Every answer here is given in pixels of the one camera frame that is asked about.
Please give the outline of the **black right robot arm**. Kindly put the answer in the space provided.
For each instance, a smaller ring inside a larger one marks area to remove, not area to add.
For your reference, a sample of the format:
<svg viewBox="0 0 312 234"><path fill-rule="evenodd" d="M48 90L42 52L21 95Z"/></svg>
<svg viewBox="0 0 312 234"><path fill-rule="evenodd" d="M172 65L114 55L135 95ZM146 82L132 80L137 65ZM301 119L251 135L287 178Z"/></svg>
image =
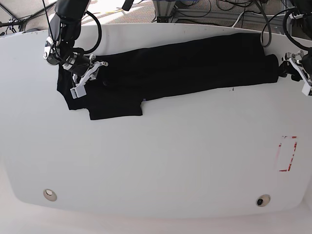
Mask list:
<svg viewBox="0 0 312 234"><path fill-rule="evenodd" d="M98 19L87 10L89 0L58 0L55 15L48 19L48 37L43 58L51 65L61 65L71 75L74 92L84 90L87 81L96 79L102 66L107 62L95 61L93 52L99 47L102 29ZM97 24L98 37L95 45L89 49L75 48L75 41L80 36L81 21L84 15L93 18Z"/></svg>

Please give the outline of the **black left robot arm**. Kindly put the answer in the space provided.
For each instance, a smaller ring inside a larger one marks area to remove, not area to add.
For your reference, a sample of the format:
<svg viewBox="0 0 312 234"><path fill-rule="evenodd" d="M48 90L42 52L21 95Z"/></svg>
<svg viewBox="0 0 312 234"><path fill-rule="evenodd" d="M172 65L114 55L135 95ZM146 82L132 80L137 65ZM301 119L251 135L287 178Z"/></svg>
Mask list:
<svg viewBox="0 0 312 234"><path fill-rule="evenodd" d="M285 78L291 76L293 81L304 81L302 93L306 96L312 95L312 47L305 46L297 41L290 32L292 25L297 22L302 31L309 37L312 36L312 2L310 0L292 0L291 5L276 13L272 17L261 11L264 16L265 25L261 31L260 42L263 47L268 47L272 41L272 30L270 23L278 16L282 16L282 31L287 39L295 45L299 51L296 53L286 52L279 65L279 76Z"/></svg>

